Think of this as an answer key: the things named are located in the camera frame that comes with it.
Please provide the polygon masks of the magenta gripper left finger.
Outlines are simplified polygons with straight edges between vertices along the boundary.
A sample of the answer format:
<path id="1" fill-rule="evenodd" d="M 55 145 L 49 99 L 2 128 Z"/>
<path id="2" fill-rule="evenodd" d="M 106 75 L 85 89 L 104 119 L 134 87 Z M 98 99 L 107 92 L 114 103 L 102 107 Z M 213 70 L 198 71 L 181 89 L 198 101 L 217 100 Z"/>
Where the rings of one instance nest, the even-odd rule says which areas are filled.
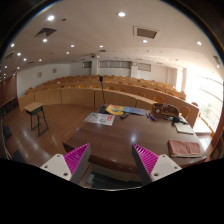
<path id="1" fill-rule="evenodd" d="M 65 155 L 55 154 L 41 166 L 41 169 L 78 184 L 85 173 L 90 153 L 91 147 L 87 143 Z"/>

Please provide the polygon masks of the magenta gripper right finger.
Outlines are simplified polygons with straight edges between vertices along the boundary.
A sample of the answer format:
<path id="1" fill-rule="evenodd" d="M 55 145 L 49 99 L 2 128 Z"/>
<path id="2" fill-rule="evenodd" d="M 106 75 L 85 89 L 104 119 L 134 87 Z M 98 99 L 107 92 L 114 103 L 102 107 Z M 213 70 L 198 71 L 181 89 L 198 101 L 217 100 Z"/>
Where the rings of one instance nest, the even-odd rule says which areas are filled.
<path id="1" fill-rule="evenodd" d="M 166 154 L 157 155 L 137 144 L 132 145 L 132 156 L 143 185 L 181 170 L 181 167 Z"/>

